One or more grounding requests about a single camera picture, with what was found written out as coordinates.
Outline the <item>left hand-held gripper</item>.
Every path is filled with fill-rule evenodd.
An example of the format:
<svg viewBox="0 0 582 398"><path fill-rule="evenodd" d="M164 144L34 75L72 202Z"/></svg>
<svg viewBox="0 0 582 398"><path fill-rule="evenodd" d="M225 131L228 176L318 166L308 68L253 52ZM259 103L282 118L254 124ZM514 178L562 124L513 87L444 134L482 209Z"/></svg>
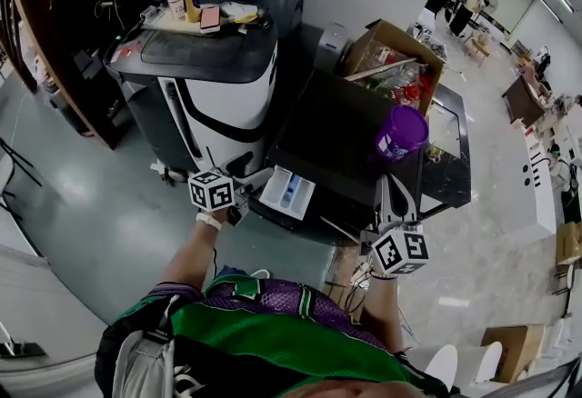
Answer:
<svg viewBox="0 0 582 398"><path fill-rule="evenodd" d="M273 176L273 168L260 165L249 173L246 168L253 158L248 152L218 165L210 150L207 161L196 162L201 169L187 179L192 204L209 213L227 210L227 221L237 226L250 210L250 201Z"/></svg>

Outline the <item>white plastic detergent drawer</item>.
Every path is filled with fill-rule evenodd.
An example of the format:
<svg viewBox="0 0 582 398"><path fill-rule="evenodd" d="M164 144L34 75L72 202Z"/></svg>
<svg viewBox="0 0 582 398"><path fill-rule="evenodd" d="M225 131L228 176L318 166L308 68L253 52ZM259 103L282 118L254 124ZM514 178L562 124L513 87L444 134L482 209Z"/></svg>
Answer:
<svg viewBox="0 0 582 398"><path fill-rule="evenodd" d="M315 183L276 165L259 197L261 214L292 229L304 220L315 189Z"/></svg>

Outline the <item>person's right forearm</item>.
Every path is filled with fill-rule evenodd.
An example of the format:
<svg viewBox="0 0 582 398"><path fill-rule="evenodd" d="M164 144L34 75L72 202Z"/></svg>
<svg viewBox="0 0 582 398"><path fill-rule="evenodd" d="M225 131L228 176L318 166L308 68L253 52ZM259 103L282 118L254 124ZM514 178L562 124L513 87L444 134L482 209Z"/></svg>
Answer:
<svg viewBox="0 0 582 398"><path fill-rule="evenodd" d="M360 323L391 353L404 352L397 279L372 277L364 297Z"/></svg>

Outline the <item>person's left forearm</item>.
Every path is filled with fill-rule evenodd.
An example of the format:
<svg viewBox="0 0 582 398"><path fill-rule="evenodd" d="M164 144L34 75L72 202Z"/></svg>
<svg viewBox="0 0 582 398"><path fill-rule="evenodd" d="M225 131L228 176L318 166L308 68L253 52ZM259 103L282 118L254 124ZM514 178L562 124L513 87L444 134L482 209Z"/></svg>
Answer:
<svg viewBox="0 0 582 398"><path fill-rule="evenodd" d="M221 224L226 212L211 213ZM179 249L161 277L162 283L186 284L198 290L203 288L206 273L214 261L219 232L204 224L195 224L186 244Z"/></svg>

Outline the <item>white wristband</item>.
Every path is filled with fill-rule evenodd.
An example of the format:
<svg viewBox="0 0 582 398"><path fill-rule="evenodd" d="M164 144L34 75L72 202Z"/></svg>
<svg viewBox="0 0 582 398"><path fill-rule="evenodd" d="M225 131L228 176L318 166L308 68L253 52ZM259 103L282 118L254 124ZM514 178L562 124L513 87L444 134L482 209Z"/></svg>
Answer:
<svg viewBox="0 0 582 398"><path fill-rule="evenodd" d="M196 215L196 223L212 227L217 232L219 232L222 229L222 224L218 220L216 220L215 217L211 214L198 213Z"/></svg>

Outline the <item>white black top-load washing machine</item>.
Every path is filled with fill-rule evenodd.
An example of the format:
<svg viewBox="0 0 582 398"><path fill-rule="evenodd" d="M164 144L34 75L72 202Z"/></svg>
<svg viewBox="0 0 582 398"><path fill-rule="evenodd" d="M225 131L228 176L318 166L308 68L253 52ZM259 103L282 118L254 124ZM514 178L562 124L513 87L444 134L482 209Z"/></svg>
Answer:
<svg viewBox="0 0 582 398"><path fill-rule="evenodd" d="M263 162L277 50L268 16L205 35L138 25L103 63L165 167L245 177Z"/></svg>

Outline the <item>purple plastic bucket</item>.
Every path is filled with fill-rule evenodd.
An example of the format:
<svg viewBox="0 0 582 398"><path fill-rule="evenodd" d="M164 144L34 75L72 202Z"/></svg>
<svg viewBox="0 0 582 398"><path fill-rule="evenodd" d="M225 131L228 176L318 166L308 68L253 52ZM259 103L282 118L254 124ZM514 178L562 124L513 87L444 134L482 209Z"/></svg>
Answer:
<svg viewBox="0 0 582 398"><path fill-rule="evenodd" d="M395 162L423 147L429 137L425 117L414 107L396 105L376 135L377 152Z"/></svg>

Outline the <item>white toilet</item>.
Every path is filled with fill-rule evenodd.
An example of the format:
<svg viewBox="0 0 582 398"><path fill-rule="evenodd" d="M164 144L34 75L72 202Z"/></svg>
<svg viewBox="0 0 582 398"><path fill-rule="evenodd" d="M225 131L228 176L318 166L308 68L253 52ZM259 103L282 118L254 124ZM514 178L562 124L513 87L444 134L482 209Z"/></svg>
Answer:
<svg viewBox="0 0 582 398"><path fill-rule="evenodd" d="M425 372L439 379L451 391L457 375L457 348L453 344L430 346L424 349L424 353Z"/></svg>
<svg viewBox="0 0 582 398"><path fill-rule="evenodd" d="M493 379L496 376L502 352L503 346L499 341L477 347L476 370L471 382L483 383Z"/></svg>

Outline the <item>black front-load washing machine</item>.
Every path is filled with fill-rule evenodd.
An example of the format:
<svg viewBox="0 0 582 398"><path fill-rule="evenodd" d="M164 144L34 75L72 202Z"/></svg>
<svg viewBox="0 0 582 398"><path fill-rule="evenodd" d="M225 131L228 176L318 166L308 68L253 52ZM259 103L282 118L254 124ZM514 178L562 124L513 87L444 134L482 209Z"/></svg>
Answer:
<svg viewBox="0 0 582 398"><path fill-rule="evenodd" d="M261 204L250 209L296 236L326 245L351 245L374 221L376 181L393 174L421 197L420 153L391 163L376 151L376 135L394 105L359 85L318 70L281 75L274 92L266 164L278 165L316 187L303 220Z"/></svg>

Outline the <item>person's green purple jersey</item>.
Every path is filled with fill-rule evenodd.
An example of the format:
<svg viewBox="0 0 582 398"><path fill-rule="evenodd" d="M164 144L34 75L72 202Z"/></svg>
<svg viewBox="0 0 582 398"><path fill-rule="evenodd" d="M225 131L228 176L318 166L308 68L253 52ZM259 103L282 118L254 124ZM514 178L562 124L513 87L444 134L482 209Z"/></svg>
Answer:
<svg viewBox="0 0 582 398"><path fill-rule="evenodd" d="M198 290L161 283L113 324L157 328L210 384L202 398L446 396L317 289L228 276Z"/></svg>

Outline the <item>pink phone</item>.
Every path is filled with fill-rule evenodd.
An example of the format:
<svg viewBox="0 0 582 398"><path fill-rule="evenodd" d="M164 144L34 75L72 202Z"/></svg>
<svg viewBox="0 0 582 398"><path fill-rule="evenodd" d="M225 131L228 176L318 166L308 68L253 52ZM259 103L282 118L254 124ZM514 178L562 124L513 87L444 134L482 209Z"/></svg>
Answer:
<svg viewBox="0 0 582 398"><path fill-rule="evenodd" d="M201 34L210 34L220 30L221 13L217 5L203 8L201 10L199 31Z"/></svg>

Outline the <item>small grey appliance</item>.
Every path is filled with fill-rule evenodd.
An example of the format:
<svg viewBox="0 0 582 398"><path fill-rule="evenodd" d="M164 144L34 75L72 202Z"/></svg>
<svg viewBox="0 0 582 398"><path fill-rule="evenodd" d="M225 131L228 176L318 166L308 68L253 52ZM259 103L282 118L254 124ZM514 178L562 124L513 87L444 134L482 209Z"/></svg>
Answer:
<svg viewBox="0 0 582 398"><path fill-rule="evenodd" d="M341 65L350 44L351 40L346 27L338 23L330 24L317 42L314 68L334 73Z"/></svg>

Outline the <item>grey black backpack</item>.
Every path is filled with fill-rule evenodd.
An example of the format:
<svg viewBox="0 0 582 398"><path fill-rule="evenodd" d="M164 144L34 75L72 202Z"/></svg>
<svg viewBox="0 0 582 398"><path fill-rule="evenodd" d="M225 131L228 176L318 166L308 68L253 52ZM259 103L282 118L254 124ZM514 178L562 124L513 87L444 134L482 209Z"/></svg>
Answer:
<svg viewBox="0 0 582 398"><path fill-rule="evenodd" d="M104 398L202 398L210 384L177 353L177 339L159 328L113 324L98 346L96 383Z"/></svg>

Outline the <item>brown wooden desk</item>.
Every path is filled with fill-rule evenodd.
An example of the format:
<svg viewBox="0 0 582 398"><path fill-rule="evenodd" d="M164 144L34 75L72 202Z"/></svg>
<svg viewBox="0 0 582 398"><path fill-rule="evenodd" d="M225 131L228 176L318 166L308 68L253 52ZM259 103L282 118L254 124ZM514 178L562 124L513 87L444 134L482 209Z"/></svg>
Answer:
<svg viewBox="0 0 582 398"><path fill-rule="evenodd" d="M545 109L533 88L523 75L502 94L510 122L520 120L525 127L530 127L543 117Z"/></svg>

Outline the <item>black frame chair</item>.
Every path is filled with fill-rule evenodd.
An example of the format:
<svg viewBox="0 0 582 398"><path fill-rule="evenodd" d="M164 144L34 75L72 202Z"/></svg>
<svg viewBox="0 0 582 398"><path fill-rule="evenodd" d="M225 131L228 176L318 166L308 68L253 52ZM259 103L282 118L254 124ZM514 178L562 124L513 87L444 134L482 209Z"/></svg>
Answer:
<svg viewBox="0 0 582 398"><path fill-rule="evenodd" d="M0 136L0 208L7 211L16 221L22 221L22 217L13 211L6 203L6 197L15 198L15 194L7 190L15 176L15 170L19 168L33 183L42 187L43 184L30 172L35 167L20 155L12 146Z"/></svg>

